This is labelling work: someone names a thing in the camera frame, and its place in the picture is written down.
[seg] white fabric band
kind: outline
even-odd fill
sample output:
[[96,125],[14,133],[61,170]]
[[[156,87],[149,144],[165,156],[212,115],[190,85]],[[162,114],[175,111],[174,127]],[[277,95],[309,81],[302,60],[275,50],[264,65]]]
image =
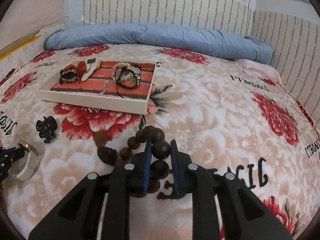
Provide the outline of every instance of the white fabric band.
[[18,147],[25,150],[25,156],[11,164],[12,176],[19,180],[29,179],[38,166],[38,152],[27,142],[20,140]]

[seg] metal screw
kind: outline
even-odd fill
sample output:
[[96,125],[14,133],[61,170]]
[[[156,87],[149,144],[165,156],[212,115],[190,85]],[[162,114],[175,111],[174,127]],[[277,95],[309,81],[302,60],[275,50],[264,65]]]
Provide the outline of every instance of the metal screw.
[[127,171],[132,171],[134,169],[134,164],[132,163],[127,163],[124,168],[127,170]]
[[95,173],[95,172],[91,172],[87,175],[87,178],[90,179],[90,180],[94,180],[98,177],[98,174]]
[[233,180],[236,176],[231,173],[231,172],[228,172],[224,175],[226,177],[226,179],[229,179],[229,180]]
[[190,163],[190,164],[188,165],[188,169],[189,169],[189,170],[192,170],[192,171],[195,171],[196,169],[198,169],[198,165],[195,164],[195,163]]

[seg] red brick pattern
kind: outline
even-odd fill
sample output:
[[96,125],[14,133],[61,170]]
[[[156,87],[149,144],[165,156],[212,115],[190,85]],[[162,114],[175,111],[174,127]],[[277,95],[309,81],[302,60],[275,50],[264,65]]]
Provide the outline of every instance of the red brick pattern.
[[[93,94],[103,94],[118,96],[116,90],[116,83],[112,80],[113,66],[116,61],[102,61],[100,68],[96,70],[86,81],[75,83],[59,83],[55,84],[52,91],[70,91],[70,92],[86,92]],[[152,76],[155,65],[152,63],[133,63],[131,65],[138,65],[141,67],[141,84],[137,89],[129,90],[118,86],[119,94],[123,97],[146,99],[150,89]],[[134,82],[126,82],[127,86],[134,86]]]

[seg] blue comforter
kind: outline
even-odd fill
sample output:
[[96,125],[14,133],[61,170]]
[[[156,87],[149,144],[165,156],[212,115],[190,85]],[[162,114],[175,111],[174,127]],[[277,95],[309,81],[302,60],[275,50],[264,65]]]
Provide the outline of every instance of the blue comforter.
[[60,31],[44,42],[45,50],[85,47],[96,44],[147,44],[187,49],[225,59],[250,59],[269,64],[272,49],[253,37],[161,23],[86,25]]

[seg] dried seed pod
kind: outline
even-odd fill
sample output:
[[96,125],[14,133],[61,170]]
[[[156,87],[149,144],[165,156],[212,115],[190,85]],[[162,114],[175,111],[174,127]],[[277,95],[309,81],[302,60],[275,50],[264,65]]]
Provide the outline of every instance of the dried seed pod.
[[102,146],[98,148],[98,157],[103,163],[113,166],[116,163],[118,155],[116,150]]

